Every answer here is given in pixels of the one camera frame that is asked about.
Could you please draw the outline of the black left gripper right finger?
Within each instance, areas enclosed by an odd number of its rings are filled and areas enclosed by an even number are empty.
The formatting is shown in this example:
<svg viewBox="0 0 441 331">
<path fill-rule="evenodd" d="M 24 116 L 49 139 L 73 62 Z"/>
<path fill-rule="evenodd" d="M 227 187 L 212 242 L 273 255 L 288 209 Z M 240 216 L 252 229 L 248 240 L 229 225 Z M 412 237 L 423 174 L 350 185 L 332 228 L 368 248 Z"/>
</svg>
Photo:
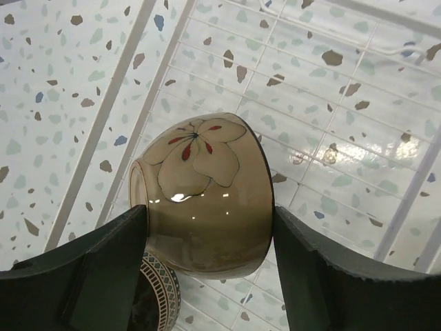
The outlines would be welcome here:
<svg viewBox="0 0 441 331">
<path fill-rule="evenodd" d="M 440 275 L 358 254 L 282 207 L 274 248 L 290 330 L 439 330 Z"/>
</svg>

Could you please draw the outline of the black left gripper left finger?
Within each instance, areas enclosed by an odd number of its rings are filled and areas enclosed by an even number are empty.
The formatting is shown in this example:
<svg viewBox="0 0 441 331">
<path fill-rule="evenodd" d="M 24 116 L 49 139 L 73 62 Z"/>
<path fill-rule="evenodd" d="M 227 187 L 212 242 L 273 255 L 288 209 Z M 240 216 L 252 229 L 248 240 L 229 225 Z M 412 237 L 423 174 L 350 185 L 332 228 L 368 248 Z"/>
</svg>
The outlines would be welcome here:
<svg viewBox="0 0 441 331">
<path fill-rule="evenodd" d="M 1 329 L 126 330 L 146 241 L 138 205 L 1 272 Z"/>
</svg>

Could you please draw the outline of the beige flower painted bowl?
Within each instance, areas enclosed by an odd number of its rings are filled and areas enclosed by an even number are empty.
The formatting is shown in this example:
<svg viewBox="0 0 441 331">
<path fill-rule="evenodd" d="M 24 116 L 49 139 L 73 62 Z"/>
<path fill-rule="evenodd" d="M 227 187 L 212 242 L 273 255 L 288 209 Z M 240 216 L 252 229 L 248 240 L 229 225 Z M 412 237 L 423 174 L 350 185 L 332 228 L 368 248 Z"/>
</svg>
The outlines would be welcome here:
<svg viewBox="0 0 441 331">
<path fill-rule="evenodd" d="M 272 238 L 275 198 L 258 137 L 230 112 L 181 121 L 130 165 L 130 205 L 147 208 L 145 249 L 193 277 L 246 277 Z"/>
</svg>

